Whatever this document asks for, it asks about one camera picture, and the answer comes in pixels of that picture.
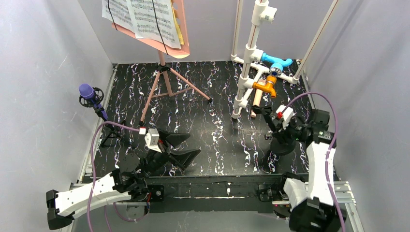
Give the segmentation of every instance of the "purple microphone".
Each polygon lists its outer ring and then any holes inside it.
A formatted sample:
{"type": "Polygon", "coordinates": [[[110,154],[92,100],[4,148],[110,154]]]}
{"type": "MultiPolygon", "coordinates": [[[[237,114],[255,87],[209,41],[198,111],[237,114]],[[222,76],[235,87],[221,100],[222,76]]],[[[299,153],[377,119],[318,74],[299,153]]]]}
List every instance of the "purple microphone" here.
{"type": "Polygon", "coordinates": [[[84,107],[94,108],[95,113],[104,121],[108,121],[107,112],[101,106],[101,101],[104,99],[104,93],[97,87],[91,87],[89,84],[82,84],[78,88],[80,91],[80,104],[84,107]]]}

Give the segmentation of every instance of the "pink music stand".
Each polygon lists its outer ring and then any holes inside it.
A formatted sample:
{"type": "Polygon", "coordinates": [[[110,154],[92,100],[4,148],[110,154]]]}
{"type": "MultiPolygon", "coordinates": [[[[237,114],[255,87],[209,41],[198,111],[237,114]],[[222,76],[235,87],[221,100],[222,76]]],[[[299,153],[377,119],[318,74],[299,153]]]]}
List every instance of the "pink music stand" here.
{"type": "MultiPolygon", "coordinates": [[[[175,58],[181,59],[181,58],[185,58],[187,56],[190,55],[190,46],[188,43],[188,33],[187,33],[187,25],[185,23],[185,12],[184,12],[184,1],[183,0],[172,0],[173,6],[175,6],[176,4],[176,10],[175,10],[175,17],[179,19],[180,24],[179,24],[179,28],[181,29],[181,33],[182,33],[182,38],[184,39],[184,44],[181,45],[181,49],[175,49],[175,48],[171,48],[167,45],[166,46],[166,50],[168,52],[168,54],[170,56],[173,56],[175,58]]],[[[116,25],[117,29],[133,38],[135,38],[135,33],[123,28],[120,25],[116,25]]],[[[164,44],[155,40],[151,40],[151,39],[138,39],[139,41],[150,45],[151,47],[155,48],[158,50],[158,56],[160,57],[160,66],[159,66],[159,72],[157,73],[157,76],[154,79],[154,84],[152,85],[151,91],[148,95],[148,99],[145,103],[145,107],[144,107],[144,111],[142,112],[142,116],[139,122],[139,125],[142,126],[144,123],[144,119],[145,119],[145,114],[148,110],[149,107],[149,103],[151,102],[152,98],[155,97],[161,97],[161,96],[174,96],[177,95],[179,93],[183,93],[189,89],[194,89],[195,91],[197,91],[199,94],[201,94],[204,98],[206,98],[210,103],[212,102],[212,98],[208,97],[206,94],[204,94],[201,90],[199,90],[197,87],[195,87],[191,82],[189,82],[187,79],[185,79],[183,76],[181,76],[179,73],[177,73],[174,69],[172,69],[171,67],[168,67],[165,64],[165,59],[164,59],[164,52],[165,52],[165,48],[164,48],[164,44]],[[181,79],[183,82],[187,83],[187,85],[189,86],[188,88],[175,92],[172,92],[171,89],[171,83],[169,81],[169,76],[168,76],[168,71],[172,72],[173,74],[175,74],[179,79],[181,79]],[[164,80],[165,80],[165,85],[167,87],[167,93],[162,93],[162,94],[157,94],[154,95],[154,90],[157,87],[157,83],[158,80],[161,76],[161,74],[163,74],[164,76],[164,80]]]]}

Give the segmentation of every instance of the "white wall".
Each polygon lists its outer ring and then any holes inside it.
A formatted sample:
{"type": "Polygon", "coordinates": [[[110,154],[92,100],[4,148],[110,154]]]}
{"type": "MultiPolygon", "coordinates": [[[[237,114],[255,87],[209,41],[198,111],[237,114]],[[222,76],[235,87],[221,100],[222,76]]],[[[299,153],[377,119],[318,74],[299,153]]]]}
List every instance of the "white wall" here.
{"type": "MultiPolygon", "coordinates": [[[[101,0],[79,0],[112,63],[158,62],[154,48],[111,28],[101,17],[101,0]]],[[[332,0],[275,0],[273,24],[261,26],[257,46],[272,56],[302,59],[332,0]]],[[[248,41],[255,1],[244,0],[238,55],[248,41]]],[[[190,56],[179,61],[229,60],[234,38],[237,0],[186,0],[185,17],[190,56]]]]}
{"type": "Polygon", "coordinates": [[[312,90],[336,107],[335,165],[370,232],[410,231],[409,12],[403,0],[339,1],[306,60],[312,90]]]}
{"type": "Polygon", "coordinates": [[[112,65],[77,1],[2,1],[0,60],[1,231],[48,231],[45,193],[77,180],[97,121],[78,86],[112,65]]]}

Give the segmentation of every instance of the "music sheet paper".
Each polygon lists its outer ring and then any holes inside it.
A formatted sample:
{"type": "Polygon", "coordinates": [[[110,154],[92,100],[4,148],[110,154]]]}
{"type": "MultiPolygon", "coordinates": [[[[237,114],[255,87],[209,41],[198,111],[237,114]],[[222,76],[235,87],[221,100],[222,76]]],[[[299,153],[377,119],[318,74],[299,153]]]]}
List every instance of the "music sheet paper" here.
{"type": "MultiPolygon", "coordinates": [[[[108,0],[102,1],[102,16],[112,21],[107,7],[108,0]]],[[[171,0],[154,0],[154,4],[164,43],[172,48],[180,49],[181,44],[174,23],[171,0]]],[[[162,43],[152,0],[110,0],[110,9],[114,22],[134,32],[137,39],[153,39],[162,43]]]]}
{"type": "MultiPolygon", "coordinates": [[[[152,0],[127,0],[134,29],[146,39],[162,43],[157,29],[152,0]]],[[[171,0],[154,0],[158,26],[164,43],[172,48],[181,48],[174,23],[171,0]]]]}
{"type": "MultiPolygon", "coordinates": [[[[113,20],[110,11],[108,10],[108,0],[102,1],[102,16],[112,22],[113,20]]],[[[110,0],[110,10],[116,24],[135,33],[130,17],[130,11],[128,10],[127,0],[110,0]]]]}

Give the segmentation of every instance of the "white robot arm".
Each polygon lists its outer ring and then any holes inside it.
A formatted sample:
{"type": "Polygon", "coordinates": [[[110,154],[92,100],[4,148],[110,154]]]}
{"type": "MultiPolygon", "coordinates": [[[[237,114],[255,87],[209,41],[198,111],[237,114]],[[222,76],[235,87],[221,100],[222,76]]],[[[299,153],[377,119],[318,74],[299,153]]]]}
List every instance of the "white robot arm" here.
{"type": "MultiPolygon", "coordinates": [[[[152,189],[161,191],[160,195],[163,195],[163,188],[147,186],[145,178],[151,176],[166,162],[171,162],[185,170],[201,150],[193,149],[174,153],[171,147],[178,146],[189,136],[186,133],[168,133],[149,129],[145,135],[146,145],[150,149],[147,156],[140,159],[138,166],[132,172],[121,172],[119,169],[115,169],[97,180],[90,210],[118,201],[131,199],[142,201],[152,189]]],[[[91,188],[92,183],[65,192],[48,191],[46,202],[49,229],[57,230],[68,226],[74,219],[86,213],[91,188]]]]}
{"type": "MultiPolygon", "coordinates": [[[[276,113],[281,123],[275,125],[270,117],[269,107],[252,107],[263,114],[269,128],[273,131],[274,140],[271,150],[277,155],[286,155],[295,148],[296,141],[306,144],[309,160],[308,187],[302,177],[285,173],[279,184],[260,185],[258,193],[262,201],[289,199],[291,209],[289,227],[292,231],[338,231],[340,220],[333,203],[325,175],[326,152],[334,134],[328,131],[329,112],[312,110],[310,118],[300,125],[295,121],[292,108],[281,105],[276,113]]],[[[333,157],[336,144],[330,149],[328,174],[331,186],[333,183],[333,157]]]]}

